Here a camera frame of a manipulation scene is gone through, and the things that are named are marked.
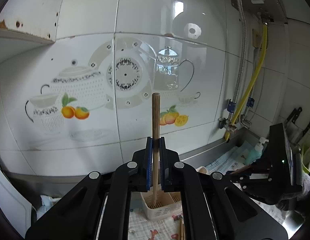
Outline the light wooden chopstick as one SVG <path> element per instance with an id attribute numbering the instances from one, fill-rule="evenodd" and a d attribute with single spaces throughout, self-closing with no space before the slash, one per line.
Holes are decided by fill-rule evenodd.
<path id="1" fill-rule="evenodd" d="M 184 221 L 182 219 L 180 220 L 179 240 L 184 240 Z"/>
<path id="2" fill-rule="evenodd" d="M 158 164 L 159 164 L 159 135 L 160 135 L 160 94 L 152 94 L 152 138 L 153 138 L 153 206 L 157 203 Z"/>

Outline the green plastic rack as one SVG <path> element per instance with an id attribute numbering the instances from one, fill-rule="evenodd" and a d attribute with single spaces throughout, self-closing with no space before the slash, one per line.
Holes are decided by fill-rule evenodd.
<path id="1" fill-rule="evenodd" d="M 303 171 L 307 174 L 310 173 L 310 146 L 302 145 L 302 167 Z"/>

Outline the printed white muslin cloth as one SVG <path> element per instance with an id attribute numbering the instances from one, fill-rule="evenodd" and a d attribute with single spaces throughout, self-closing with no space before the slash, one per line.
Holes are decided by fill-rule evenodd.
<path id="1" fill-rule="evenodd" d="M 235 171 L 244 166 L 244 161 L 248 158 L 252 149 L 253 146 L 245 141 L 242 146 L 234 146 L 206 167 L 199 167 L 198 170 L 206 174 L 215 171 L 222 174 L 226 174 L 227 171 Z M 257 200 L 255 203 L 285 228 L 289 238 L 297 231 L 297 225 L 293 221 L 294 212 L 283 211 L 275 205 L 266 205 Z M 147 220 L 141 204 L 135 204 L 130 212 L 128 239 L 180 239 L 182 220 L 183 214 L 181 210 L 164 219 Z M 87 236 L 79 237 L 78 233 L 75 233 L 74 236 L 62 236 L 62 231 L 57 228 L 59 225 L 61 223 L 57 221 L 54 221 L 52 225 L 45 224 L 37 239 L 88 239 Z"/>

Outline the metal gas valve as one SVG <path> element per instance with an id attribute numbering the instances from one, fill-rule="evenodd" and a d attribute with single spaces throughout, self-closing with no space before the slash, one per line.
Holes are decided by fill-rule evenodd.
<path id="1" fill-rule="evenodd" d="M 246 128 L 246 129 L 249 129 L 252 125 L 252 123 L 246 119 L 246 116 L 244 114 L 240 115 L 234 124 L 231 124 L 231 121 L 229 121 L 226 118 L 219 118 L 218 119 L 219 129 L 225 128 L 226 131 L 229 133 L 235 133 L 238 130 L 238 128 L 236 126 L 237 124 L 240 124 L 242 127 Z"/>

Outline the teal soap dispenser bottle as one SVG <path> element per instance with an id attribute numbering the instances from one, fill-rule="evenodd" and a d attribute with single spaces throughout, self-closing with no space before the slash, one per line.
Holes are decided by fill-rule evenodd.
<path id="1" fill-rule="evenodd" d="M 245 165 L 251 164 L 262 156 L 264 144 L 266 142 L 269 142 L 269 140 L 264 137 L 259 138 L 259 142 L 257 142 L 254 148 L 249 152 L 248 157 L 245 160 Z"/>

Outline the black-handled knife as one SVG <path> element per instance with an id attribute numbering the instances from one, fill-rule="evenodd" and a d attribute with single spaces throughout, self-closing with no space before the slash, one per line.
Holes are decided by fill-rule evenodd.
<path id="1" fill-rule="evenodd" d="M 292 112 L 289 114 L 289 116 L 286 118 L 285 124 L 286 125 L 288 125 L 289 123 L 295 124 L 302 111 L 303 111 L 302 107 L 294 108 Z"/>

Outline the beige plastic utensil holder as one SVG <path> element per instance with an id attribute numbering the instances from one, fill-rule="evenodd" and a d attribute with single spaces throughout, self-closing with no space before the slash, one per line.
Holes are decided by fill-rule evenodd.
<path id="1" fill-rule="evenodd" d="M 161 220 L 182 212 L 180 192 L 157 192 L 157 202 L 153 204 L 153 193 L 141 192 L 142 207 L 148 220 Z"/>

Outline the white cutting board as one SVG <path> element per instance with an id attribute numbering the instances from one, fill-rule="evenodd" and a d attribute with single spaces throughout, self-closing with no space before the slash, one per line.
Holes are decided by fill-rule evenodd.
<path id="1" fill-rule="evenodd" d="M 24 238 L 31 226 L 32 205 L 0 170 L 0 209 L 12 227 Z"/>

